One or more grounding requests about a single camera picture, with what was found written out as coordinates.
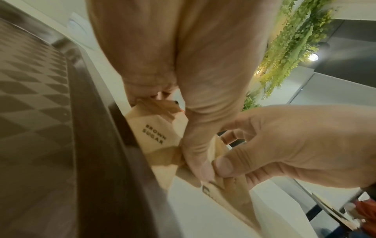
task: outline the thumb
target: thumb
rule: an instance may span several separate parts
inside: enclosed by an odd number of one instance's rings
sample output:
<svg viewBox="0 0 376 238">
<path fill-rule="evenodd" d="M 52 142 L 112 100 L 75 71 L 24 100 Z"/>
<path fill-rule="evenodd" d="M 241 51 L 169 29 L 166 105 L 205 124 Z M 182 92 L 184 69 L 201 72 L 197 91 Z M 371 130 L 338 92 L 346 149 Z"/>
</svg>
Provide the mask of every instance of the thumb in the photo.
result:
<svg viewBox="0 0 376 238">
<path fill-rule="evenodd" d="M 202 181 L 214 179 L 214 169 L 208 161 L 210 141 L 223 125 L 222 120 L 213 121 L 211 114 L 185 110 L 188 124 L 182 140 L 184 158 L 193 174 Z"/>
<path fill-rule="evenodd" d="M 240 144 L 214 161 L 217 174 L 235 177 L 252 172 L 275 161 L 274 150 L 270 149 L 266 136 L 256 135 L 252 140 Z"/>
</svg>

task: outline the dark wooden edge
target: dark wooden edge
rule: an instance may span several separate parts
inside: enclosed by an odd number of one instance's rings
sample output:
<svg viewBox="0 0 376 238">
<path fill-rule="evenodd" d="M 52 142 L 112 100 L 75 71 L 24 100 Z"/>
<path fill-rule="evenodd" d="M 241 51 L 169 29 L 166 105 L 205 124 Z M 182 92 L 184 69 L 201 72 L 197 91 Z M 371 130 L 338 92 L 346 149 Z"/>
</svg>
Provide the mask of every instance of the dark wooden edge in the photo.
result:
<svg viewBox="0 0 376 238">
<path fill-rule="evenodd" d="M 68 59 L 77 237 L 181 237 L 166 195 L 86 52 L 2 0 L 0 18 L 52 45 Z"/>
</svg>

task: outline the brown paper packet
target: brown paper packet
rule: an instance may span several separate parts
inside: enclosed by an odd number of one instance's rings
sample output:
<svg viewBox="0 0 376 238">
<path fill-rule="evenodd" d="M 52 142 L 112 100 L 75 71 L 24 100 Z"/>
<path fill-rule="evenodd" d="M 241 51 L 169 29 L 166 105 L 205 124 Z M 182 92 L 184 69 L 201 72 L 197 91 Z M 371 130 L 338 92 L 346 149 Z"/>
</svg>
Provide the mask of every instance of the brown paper packet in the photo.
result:
<svg viewBox="0 0 376 238">
<path fill-rule="evenodd" d="M 188 119 L 179 105 L 173 101 L 142 99 L 125 118 L 162 189 L 168 192 L 179 166 L 179 176 L 182 179 L 193 186 L 201 186 L 201 182 L 184 165 L 182 159 L 179 145 Z M 208 159 L 213 161 L 228 150 L 219 137 L 215 136 L 208 150 Z M 203 183 L 202 191 L 260 232 L 245 176 L 225 179 L 216 176 L 214 181 Z"/>
</svg>

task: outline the red clothing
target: red clothing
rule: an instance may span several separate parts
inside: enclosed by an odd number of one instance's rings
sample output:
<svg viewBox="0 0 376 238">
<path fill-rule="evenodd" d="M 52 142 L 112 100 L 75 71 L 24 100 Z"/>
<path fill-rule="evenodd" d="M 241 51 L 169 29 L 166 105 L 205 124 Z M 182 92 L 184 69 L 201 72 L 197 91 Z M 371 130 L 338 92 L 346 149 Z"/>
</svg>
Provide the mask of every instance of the red clothing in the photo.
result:
<svg viewBox="0 0 376 238">
<path fill-rule="evenodd" d="M 356 202 L 356 211 L 365 217 L 362 229 L 370 236 L 376 238 L 376 202 L 368 199 L 363 202 Z"/>
</svg>

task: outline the hanging plant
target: hanging plant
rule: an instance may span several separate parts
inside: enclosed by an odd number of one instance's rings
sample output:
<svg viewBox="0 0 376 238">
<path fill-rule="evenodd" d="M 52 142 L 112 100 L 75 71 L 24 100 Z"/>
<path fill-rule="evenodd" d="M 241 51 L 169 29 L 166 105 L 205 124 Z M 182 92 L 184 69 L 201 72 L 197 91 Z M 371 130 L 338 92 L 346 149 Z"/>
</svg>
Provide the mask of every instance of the hanging plant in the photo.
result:
<svg viewBox="0 0 376 238">
<path fill-rule="evenodd" d="M 332 11 L 322 10 L 332 0 L 304 0 L 295 12 L 296 0 L 283 0 L 280 15 L 288 15 L 285 26 L 271 42 L 264 59 L 257 68 L 260 88 L 247 95 L 244 110 L 259 106 L 256 93 L 263 98 L 271 95 L 299 62 L 318 50 L 318 43 L 326 37 Z"/>
</svg>

